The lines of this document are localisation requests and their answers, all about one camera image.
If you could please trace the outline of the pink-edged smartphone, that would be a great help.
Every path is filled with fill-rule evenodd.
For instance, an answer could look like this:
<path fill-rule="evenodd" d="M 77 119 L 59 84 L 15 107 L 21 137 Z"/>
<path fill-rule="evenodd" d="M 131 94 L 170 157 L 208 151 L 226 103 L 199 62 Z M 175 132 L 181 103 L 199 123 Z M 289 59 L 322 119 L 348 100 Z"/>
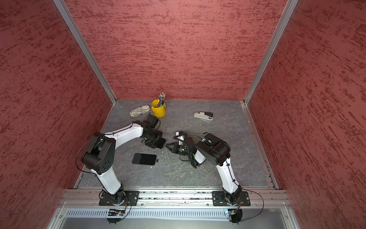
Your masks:
<path fill-rule="evenodd" d="M 133 164 L 153 166 L 156 162 L 157 155 L 135 153 L 132 159 Z"/>

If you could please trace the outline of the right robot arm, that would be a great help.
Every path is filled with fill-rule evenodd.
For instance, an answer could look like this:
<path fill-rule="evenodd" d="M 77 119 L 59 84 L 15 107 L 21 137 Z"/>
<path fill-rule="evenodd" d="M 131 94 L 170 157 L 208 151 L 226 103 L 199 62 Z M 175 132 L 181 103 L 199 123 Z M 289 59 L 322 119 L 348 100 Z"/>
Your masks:
<path fill-rule="evenodd" d="M 234 206 L 239 202 L 242 188 L 235 179 L 230 159 L 230 146 L 217 136 L 204 132 L 199 141 L 194 142 L 187 133 L 180 131 L 173 137 L 175 142 L 165 147 L 173 154 L 188 158 L 193 168 L 201 166 L 205 161 L 216 167 L 222 180 L 224 198 L 227 204 Z"/>

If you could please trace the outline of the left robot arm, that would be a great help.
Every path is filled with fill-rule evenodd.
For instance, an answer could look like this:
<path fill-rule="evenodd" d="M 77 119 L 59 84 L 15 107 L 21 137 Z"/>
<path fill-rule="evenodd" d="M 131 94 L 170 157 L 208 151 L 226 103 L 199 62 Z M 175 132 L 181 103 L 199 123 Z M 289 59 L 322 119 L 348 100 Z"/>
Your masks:
<path fill-rule="evenodd" d="M 89 169 L 88 173 L 94 174 L 103 186 L 101 205 L 108 203 L 121 206 L 128 201 L 124 187 L 113 170 L 116 149 L 136 138 L 141 138 L 142 143 L 152 149 L 163 148 L 166 140 L 162 138 L 160 125 L 158 117 L 148 114 L 143 121 L 133 121 L 124 128 L 107 133 L 96 132 L 84 144 L 86 149 L 81 162 Z"/>

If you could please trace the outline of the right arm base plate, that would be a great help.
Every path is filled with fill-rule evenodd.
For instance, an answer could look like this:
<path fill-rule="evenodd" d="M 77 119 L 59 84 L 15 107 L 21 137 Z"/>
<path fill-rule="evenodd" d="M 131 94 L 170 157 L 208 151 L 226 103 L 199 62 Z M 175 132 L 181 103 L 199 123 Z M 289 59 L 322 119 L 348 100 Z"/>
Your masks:
<path fill-rule="evenodd" d="M 246 191 L 242 191 L 240 195 L 231 195 L 226 191 L 213 191 L 212 192 L 213 205 L 214 206 L 251 206 L 249 194 Z"/>

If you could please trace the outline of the blue-edged smartphone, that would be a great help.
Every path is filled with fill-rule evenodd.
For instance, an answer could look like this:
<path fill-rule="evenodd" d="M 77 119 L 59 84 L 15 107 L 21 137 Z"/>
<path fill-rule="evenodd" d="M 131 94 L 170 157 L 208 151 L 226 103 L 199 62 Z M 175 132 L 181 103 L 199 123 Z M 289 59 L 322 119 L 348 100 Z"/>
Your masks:
<path fill-rule="evenodd" d="M 158 149 L 162 149 L 165 146 L 166 140 L 164 138 L 156 138 L 152 141 L 152 143 L 150 144 L 151 148 L 158 148 Z"/>

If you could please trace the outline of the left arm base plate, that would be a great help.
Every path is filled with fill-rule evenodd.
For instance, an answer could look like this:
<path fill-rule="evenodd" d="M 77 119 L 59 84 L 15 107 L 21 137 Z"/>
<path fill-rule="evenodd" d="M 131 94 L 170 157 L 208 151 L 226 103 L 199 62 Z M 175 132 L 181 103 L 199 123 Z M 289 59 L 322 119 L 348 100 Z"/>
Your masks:
<path fill-rule="evenodd" d="M 99 206 L 136 206 L 139 193 L 139 191 L 124 191 L 117 196 L 102 190 L 99 194 Z"/>

